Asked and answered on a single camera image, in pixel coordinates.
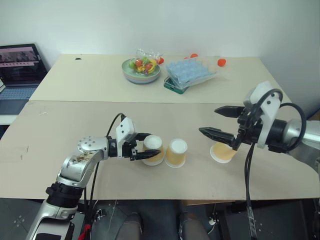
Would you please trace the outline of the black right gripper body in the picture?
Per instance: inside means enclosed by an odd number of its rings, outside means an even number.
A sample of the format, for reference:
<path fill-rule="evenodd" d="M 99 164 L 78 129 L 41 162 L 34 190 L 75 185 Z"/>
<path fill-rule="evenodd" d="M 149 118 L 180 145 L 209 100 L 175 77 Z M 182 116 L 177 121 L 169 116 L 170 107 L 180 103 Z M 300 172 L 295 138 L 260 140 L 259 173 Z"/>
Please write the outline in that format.
<path fill-rule="evenodd" d="M 259 115 L 257 116 L 261 113 L 258 104 L 254 104 L 251 108 L 237 106 L 236 113 L 239 127 L 234 148 L 239 148 L 241 144 L 257 144 L 262 129 L 262 120 Z"/>

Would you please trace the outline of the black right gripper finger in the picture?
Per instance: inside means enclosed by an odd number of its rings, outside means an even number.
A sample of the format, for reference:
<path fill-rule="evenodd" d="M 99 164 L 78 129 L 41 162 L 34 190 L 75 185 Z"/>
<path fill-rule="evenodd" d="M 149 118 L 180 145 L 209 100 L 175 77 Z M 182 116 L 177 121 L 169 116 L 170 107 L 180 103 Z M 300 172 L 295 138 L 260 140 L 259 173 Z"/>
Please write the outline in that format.
<path fill-rule="evenodd" d="M 244 106 L 225 105 L 214 110 L 215 113 L 227 118 L 238 118 L 244 111 Z"/>
<path fill-rule="evenodd" d="M 223 132 L 220 129 L 213 127 L 200 127 L 198 129 L 207 138 L 228 145 L 233 150 L 237 150 L 236 138 L 233 134 Z"/>

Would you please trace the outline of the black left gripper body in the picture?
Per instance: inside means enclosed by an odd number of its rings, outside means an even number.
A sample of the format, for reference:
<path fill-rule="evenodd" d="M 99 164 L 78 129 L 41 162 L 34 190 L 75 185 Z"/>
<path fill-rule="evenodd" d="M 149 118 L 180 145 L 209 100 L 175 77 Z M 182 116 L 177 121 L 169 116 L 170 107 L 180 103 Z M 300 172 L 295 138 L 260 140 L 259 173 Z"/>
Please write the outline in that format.
<path fill-rule="evenodd" d="M 127 136 L 124 140 L 124 158 L 128 158 L 130 161 L 137 159 L 137 141 L 139 140 L 139 134 L 134 133 Z"/>

